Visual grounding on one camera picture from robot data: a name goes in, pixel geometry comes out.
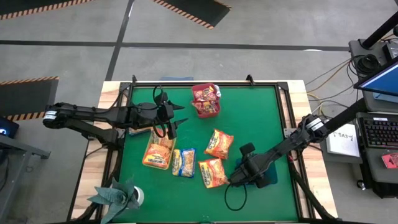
green table surface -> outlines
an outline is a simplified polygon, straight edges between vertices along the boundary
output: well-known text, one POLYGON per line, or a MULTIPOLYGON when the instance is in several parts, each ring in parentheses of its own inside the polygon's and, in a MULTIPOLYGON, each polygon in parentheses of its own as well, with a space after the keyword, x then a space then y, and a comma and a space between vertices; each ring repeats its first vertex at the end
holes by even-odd
MULTIPOLYGON (((177 129, 175 148, 196 148, 197 161, 212 159, 204 150, 214 129, 234 136, 229 157, 223 160, 226 175, 236 167, 241 158, 239 147, 253 142, 256 152, 265 152, 281 140, 282 128, 274 87, 223 87, 221 88, 221 112, 217 117, 200 119, 190 88, 164 88, 169 99, 185 106, 176 111, 174 121, 189 118, 177 129)), ((151 88, 136 88, 132 97, 135 104, 152 102, 151 88)), ((142 157, 150 134, 127 136, 123 153, 120 181, 134 176, 135 183, 144 191, 145 199, 139 210, 125 210, 113 222, 255 222, 297 220, 294 194, 285 157, 275 162, 278 183, 263 189, 250 185, 246 206, 234 212, 224 204, 227 185, 207 189, 203 183, 199 165, 196 164, 192 179, 172 175, 142 165, 142 157)), ((242 187, 228 190, 231 207, 240 207, 244 199, 242 187)))

black and orange striped mat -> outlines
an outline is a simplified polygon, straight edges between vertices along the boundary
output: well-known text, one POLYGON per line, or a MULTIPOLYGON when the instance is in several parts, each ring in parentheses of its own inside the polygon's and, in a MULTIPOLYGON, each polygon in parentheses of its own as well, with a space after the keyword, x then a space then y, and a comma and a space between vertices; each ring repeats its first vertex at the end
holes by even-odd
POLYGON ((11 121, 42 118, 54 104, 59 77, 0 82, 0 116, 11 121))
POLYGON ((0 20, 73 6, 93 0, 0 0, 0 20))
POLYGON ((231 10, 217 0, 153 0, 173 12, 200 24, 207 29, 214 27, 231 10))
MULTIPOLYGON (((0 20, 60 9, 90 1, 94 0, 0 0, 0 20)), ((231 10, 231 7, 218 0, 153 1, 207 29, 213 29, 231 10)))

computer monitor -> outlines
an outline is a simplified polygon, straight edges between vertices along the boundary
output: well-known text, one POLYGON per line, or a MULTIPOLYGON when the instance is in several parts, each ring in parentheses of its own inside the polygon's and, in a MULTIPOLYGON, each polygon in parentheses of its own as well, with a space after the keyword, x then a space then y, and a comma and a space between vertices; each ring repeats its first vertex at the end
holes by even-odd
POLYGON ((354 85, 359 90, 398 96, 398 57, 354 85))

red basket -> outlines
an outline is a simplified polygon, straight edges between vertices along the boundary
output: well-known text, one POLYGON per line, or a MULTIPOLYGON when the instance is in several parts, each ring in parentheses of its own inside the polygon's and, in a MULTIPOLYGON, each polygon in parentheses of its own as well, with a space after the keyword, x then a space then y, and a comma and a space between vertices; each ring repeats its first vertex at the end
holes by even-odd
MULTIPOLYGON (((196 100, 196 98, 195 98, 195 92, 196 92, 196 91, 204 90, 205 88, 208 88, 209 86, 212 86, 212 87, 213 87, 214 93, 217 92, 216 87, 215 87, 214 84, 212 84, 212 83, 204 83, 204 84, 192 86, 192 95, 193 95, 193 99, 196 100)), ((199 118, 211 118, 211 117, 217 116, 218 113, 221 111, 221 105, 220 105, 220 100, 219 100, 219 98, 217 98, 217 100, 216 100, 216 106, 217 106, 217 112, 214 112, 214 113, 201 114, 201 113, 199 113, 199 111, 197 110, 198 117, 199 117, 199 118)))

gray floor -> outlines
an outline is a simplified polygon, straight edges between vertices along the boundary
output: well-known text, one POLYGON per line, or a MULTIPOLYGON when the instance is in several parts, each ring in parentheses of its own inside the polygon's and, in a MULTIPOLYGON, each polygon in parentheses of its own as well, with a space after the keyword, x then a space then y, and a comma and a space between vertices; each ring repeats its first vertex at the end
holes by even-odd
MULTIPOLYGON (((223 1, 233 10, 214 30, 206 30, 150 0, 136 0, 124 41, 345 47, 349 40, 369 35, 398 10, 393 0, 223 1)), ((96 0, 0 21, 0 40, 116 41, 126 5, 127 0, 96 0)), ((0 52, 0 82, 58 75, 57 101, 95 106, 113 48, 0 45, 0 52)), ((308 82, 347 58, 348 52, 122 48, 113 80, 130 80, 132 74, 140 80, 163 76, 242 80, 251 74, 258 80, 308 82)), ((350 85, 342 71, 313 93, 322 98, 350 85)), ((355 96, 355 91, 347 91, 333 100, 350 105, 355 96)), ((331 105, 324 111, 334 116, 342 109, 331 105)), ((67 217, 87 140, 66 129, 46 129, 41 121, 20 124, 20 141, 52 154, 47 161, 32 160, 34 170, 24 177, 11 217, 27 217, 29 223, 62 222, 67 217)), ((339 217, 396 223, 397 200, 381 200, 371 191, 358 190, 347 164, 326 163, 326 168, 339 217)))

